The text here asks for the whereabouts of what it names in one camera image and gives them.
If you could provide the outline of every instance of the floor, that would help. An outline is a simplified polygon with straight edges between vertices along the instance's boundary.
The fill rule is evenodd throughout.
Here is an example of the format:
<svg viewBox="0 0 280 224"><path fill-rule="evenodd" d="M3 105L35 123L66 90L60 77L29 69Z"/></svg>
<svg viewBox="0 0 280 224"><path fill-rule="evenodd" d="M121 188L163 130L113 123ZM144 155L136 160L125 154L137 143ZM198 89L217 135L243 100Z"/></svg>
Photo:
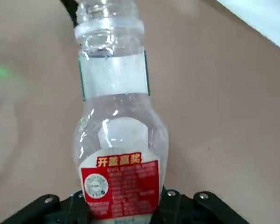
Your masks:
<svg viewBox="0 0 280 224"><path fill-rule="evenodd" d="M137 3L152 100L170 129L166 186L280 224L280 49L213 0ZM0 0L0 221L80 189L78 51L58 0Z"/></svg>

